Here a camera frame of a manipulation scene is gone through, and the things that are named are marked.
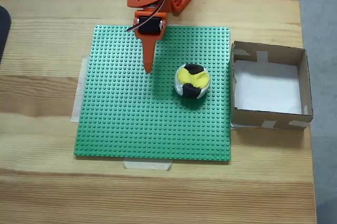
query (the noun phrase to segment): yellow and black ball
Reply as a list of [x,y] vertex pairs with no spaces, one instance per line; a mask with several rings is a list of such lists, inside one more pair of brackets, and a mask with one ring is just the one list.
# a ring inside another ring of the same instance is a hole
[[174,88],[184,97],[199,99],[210,87],[211,78],[207,70],[197,64],[184,64],[174,75]]

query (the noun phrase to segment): black object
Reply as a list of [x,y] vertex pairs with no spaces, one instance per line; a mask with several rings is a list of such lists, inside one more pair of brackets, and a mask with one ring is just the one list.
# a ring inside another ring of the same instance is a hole
[[[139,17],[139,23],[144,22],[147,17]],[[159,34],[160,33],[160,17],[152,17],[144,25],[138,28],[138,31],[143,34]]]
[[196,75],[204,71],[204,67],[197,64],[186,63],[184,68],[187,69],[191,75]]
[[183,96],[186,98],[196,99],[201,93],[201,89],[194,87],[191,83],[183,85]]
[[11,16],[8,11],[0,6],[0,63],[4,54],[5,44],[11,27]]

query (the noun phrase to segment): white paper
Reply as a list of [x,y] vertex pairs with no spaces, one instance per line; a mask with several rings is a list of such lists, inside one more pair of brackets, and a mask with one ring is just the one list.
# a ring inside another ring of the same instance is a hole
[[302,114],[296,66],[237,60],[234,74],[238,109]]

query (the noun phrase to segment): green lego baseplate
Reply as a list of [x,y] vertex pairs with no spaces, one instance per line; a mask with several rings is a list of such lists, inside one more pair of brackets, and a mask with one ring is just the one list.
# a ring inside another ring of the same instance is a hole
[[[95,27],[75,155],[230,159],[230,33],[226,27],[168,26],[151,74],[129,26]],[[179,96],[174,74],[204,66],[208,93]]]

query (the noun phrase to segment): wire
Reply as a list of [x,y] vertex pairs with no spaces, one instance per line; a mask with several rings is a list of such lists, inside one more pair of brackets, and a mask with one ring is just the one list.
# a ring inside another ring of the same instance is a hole
[[164,2],[165,2],[165,0],[162,0],[161,1],[161,3],[160,3],[160,5],[157,7],[157,9],[155,9],[154,11],[153,11],[153,13],[151,13],[149,16],[148,16],[148,18],[146,19],[146,20],[144,20],[143,22],[139,22],[138,24],[135,24],[134,26],[131,26],[129,29],[127,29],[126,31],[127,32],[131,32],[131,31],[133,31],[133,30],[135,30],[135,29],[138,29],[139,27],[141,27],[142,25],[144,25],[146,22],[148,22],[150,19],[152,19],[152,17],[157,13],[157,12],[159,12],[160,11],[160,9],[163,7],[163,5],[164,5]]

